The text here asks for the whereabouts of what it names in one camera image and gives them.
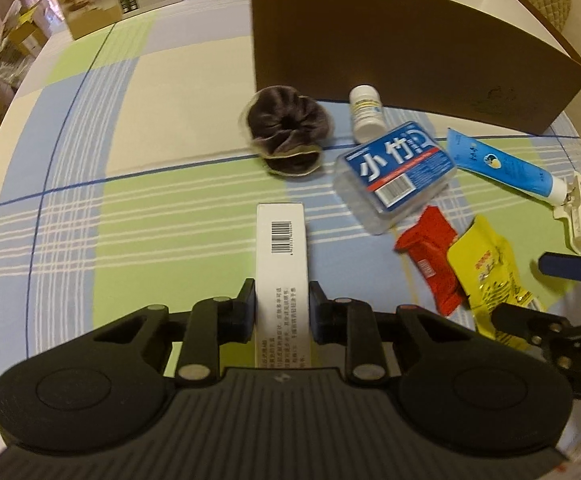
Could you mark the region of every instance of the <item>clear plastic box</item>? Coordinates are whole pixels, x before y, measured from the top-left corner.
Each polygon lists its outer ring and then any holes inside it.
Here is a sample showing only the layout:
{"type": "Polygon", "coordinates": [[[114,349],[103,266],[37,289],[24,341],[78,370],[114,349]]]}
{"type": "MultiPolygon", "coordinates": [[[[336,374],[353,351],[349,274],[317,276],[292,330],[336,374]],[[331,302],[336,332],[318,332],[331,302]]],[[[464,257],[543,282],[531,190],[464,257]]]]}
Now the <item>clear plastic box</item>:
{"type": "Polygon", "coordinates": [[[426,205],[455,176],[453,160],[418,123],[337,157],[333,188],[370,234],[426,205]]]}

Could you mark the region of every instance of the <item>yellow wrapper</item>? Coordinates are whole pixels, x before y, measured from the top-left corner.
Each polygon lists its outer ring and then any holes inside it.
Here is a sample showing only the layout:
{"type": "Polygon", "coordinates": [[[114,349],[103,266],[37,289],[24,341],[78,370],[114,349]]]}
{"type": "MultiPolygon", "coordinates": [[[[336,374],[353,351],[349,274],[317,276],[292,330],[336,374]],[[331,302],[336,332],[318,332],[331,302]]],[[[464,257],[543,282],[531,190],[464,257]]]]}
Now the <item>yellow wrapper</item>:
{"type": "Polygon", "coordinates": [[[506,238],[497,234],[482,215],[448,251],[448,261],[469,297],[480,334],[507,346],[524,350],[525,340],[499,332],[490,315],[500,303],[539,310],[539,302],[520,283],[515,256],[506,238]]]}

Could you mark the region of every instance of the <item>white carton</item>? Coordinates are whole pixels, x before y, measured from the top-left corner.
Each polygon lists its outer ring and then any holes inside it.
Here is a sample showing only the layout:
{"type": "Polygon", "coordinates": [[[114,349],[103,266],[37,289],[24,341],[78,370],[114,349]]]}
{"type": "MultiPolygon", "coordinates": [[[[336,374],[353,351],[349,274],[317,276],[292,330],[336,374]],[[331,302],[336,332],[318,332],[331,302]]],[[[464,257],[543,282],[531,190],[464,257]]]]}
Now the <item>white carton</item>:
{"type": "Polygon", "coordinates": [[[309,268],[304,205],[257,206],[255,362],[259,368],[309,368],[309,268]]]}

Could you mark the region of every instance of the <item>table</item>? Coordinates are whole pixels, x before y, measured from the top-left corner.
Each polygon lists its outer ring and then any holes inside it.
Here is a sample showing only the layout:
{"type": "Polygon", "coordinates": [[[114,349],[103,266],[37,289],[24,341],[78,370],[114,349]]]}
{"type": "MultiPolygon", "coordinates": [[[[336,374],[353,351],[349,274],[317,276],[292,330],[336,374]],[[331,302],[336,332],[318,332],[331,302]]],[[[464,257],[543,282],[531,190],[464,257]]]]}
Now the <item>table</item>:
{"type": "MultiPolygon", "coordinates": [[[[435,308],[394,235],[367,235],[331,189],[333,161],[353,146],[347,104],[324,103],[335,130],[321,171],[282,180],[252,155],[238,122],[254,93],[251,56],[249,0],[186,0],[50,39],[0,130],[0,374],[146,304],[234,296],[254,273],[259,202],[304,203],[311,279],[327,295],[435,308]]],[[[564,114],[541,137],[398,108],[387,120],[418,121],[442,144],[450,126],[557,176],[581,173],[564,114]]],[[[533,271],[544,251],[568,252],[547,205],[461,171],[434,204],[460,233],[486,215],[527,288],[581,318],[581,286],[533,271]]],[[[464,308],[451,319],[472,326],[464,308]]],[[[251,364],[252,353],[226,346],[222,362],[251,364]]],[[[581,455],[581,402],[575,415],[563,447],[581,455]]]]}

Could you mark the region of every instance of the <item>large brown box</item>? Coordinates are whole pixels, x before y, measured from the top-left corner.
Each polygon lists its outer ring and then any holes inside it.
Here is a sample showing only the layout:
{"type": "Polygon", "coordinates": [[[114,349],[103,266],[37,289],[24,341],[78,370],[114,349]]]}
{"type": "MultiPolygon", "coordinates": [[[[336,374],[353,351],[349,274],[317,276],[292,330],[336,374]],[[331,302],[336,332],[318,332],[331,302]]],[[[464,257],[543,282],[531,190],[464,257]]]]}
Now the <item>large brown box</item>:
{"type": "Polygon", "coordinates": [[[257,89],[295,86],[542,134],[581,57],[525,0],[252,0],[257,89]]]}

